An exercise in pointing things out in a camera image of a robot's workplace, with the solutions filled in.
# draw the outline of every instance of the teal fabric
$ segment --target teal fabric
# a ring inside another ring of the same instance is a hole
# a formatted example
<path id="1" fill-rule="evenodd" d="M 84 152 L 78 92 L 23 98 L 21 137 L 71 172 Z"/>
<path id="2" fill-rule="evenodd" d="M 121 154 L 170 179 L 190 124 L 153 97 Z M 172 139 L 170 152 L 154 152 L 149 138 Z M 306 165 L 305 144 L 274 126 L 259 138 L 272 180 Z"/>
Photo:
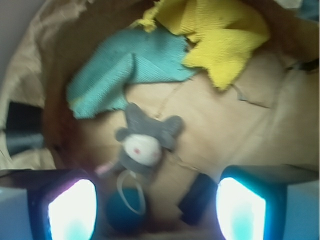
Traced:
<path id="1" fill-rule="evenodd" d="M 125 84 L 180 82 L 194 75 L 196 68 L 181 64 L 186 54 L 185 37 L 163 27 L 152 33 L 121 30 L 98 46 L 67 86 L 69 107 L 76 119 L 124 110 Z"/>
<path id="2" fill-rule="evenodd" d="M 319 22 L 319 0 L 303 0 L 298 17 Z"/>

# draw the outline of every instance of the yellow cloth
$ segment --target yellow cloth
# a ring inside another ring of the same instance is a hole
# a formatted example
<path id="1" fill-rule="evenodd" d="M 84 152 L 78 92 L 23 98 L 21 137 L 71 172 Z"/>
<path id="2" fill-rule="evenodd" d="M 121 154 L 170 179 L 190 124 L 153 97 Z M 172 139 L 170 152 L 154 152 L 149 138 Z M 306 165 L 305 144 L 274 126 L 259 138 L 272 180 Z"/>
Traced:
<path id="1" fill-rule="evenodd" d="M 206 69 L 220 90 L 228 88 L 270 37 L 260 14 L 240 0 L 161 0 L 131 26 L 151 32 L 155 19 L 196 44 L 182 63 Z"/>

